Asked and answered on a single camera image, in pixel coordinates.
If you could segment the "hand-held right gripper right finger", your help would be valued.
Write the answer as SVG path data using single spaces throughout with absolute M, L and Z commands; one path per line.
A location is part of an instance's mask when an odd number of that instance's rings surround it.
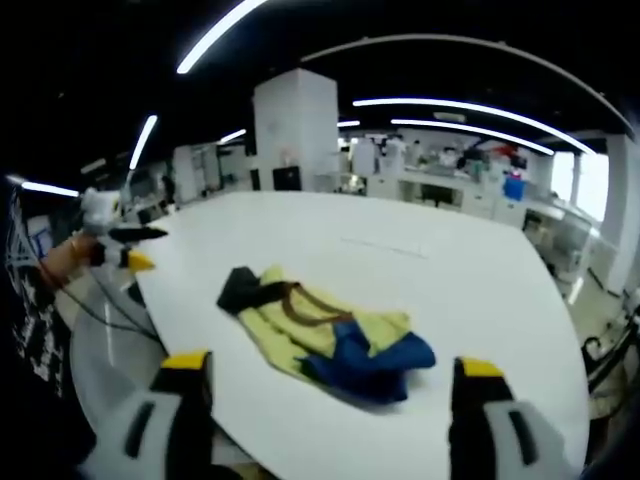
M 457 357 L 448 433 L 451 479 L 577 479 L 561 434 L 515 398 L 488 361 Z

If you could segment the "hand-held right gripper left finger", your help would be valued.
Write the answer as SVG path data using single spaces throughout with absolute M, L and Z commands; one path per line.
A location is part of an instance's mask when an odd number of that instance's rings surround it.
M 213 456 L 213 354 L 171 355 L 100 424 L 84 479 L 204 479 Z

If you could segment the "person's left hand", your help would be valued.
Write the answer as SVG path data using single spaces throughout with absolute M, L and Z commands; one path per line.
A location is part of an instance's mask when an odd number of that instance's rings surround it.
M 47 286 L 53 291 L 64 287 L 77 270 L 90 263 L 97 245 L 95 237 L 77 233 L 52 248 L 39 266 Z

